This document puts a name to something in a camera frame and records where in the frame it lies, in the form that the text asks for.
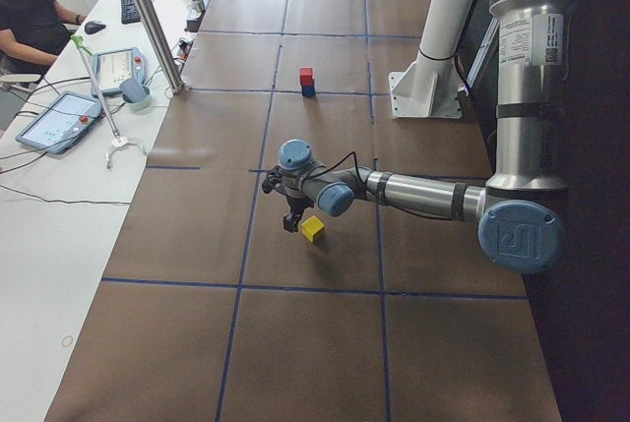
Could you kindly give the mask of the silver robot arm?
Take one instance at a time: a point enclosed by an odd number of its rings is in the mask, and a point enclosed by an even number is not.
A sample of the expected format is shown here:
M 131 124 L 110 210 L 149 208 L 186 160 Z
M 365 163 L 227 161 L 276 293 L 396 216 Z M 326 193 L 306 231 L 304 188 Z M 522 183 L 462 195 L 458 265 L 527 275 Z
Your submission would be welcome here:
M 558 171 L 569 32 L 578 0 L 488 0 L 486 39 L 497 53 L 495 166 L 481 187 L 375 171 L 326 166 L 301 140 L 285 142 L 262 184 L 288 203 L 285 230 L 303 213 L 331 216 L 356 200 L 429 219 L 473 221 L 484 254 L 496 265 L 536 273 L 562 256 L 562 205 L 567 191 Z M 431 0 L 416 59 L 389 76 L 398 118 L 458 117 L 458 44 L 473 0 Z

